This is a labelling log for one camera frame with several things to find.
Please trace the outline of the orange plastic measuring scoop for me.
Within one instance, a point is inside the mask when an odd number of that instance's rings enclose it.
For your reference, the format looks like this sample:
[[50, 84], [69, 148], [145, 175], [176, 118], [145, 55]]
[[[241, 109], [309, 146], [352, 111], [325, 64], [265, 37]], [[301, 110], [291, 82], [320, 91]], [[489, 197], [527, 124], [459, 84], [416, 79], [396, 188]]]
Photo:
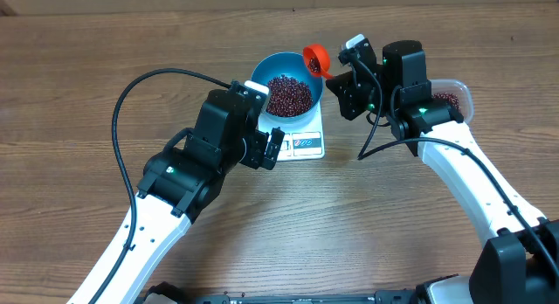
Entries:
[[311, 73], [312, 76], [317, 78], [324, 78], [324, 79], [332, 79], [334, 76], [329, 73], [330, 68], [330, 57], [328, 56], [328, 52], [323, 45], [320, 44], [311, 44], [305, 46], [302, 51], [303, 61], [305, 66], [307, 67], [308, 61], [311, 58], [317, 58], [321, 65], [321, 73]]

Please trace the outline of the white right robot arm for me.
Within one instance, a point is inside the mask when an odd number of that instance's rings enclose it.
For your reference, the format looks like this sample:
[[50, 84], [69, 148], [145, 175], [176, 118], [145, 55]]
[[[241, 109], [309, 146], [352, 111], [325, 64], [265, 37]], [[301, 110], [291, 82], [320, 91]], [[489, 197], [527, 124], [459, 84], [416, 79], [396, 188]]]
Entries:
[[338, 56], [347, 73], [327, 88], [341, 114], [385, 119], [395, 144], [430, 167], [474, 226], [482, 251], [467, 276], [454, 274], [412, 290], [379, 291], [377, 303], [555, 303], [558, 300], [558, 224], [524, 199], [475, 141], [473, 105], [457, 81], [430, 80], [417, 40], [400, 40], [376, 55], [363, 36]]

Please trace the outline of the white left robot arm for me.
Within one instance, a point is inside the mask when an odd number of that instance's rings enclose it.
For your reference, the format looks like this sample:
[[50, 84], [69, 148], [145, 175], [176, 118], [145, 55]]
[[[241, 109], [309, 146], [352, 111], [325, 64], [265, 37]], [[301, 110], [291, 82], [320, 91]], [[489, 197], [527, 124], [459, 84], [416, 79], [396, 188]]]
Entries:
[[130, 208], [72, 303], [132, 303], [171, 247], [221, 192], [238, 164], [274, 168], [284, 133], [258, 129], [270, 100], [247, 81], [210, 91], [193, 128], [175, 134], [128, 186]]

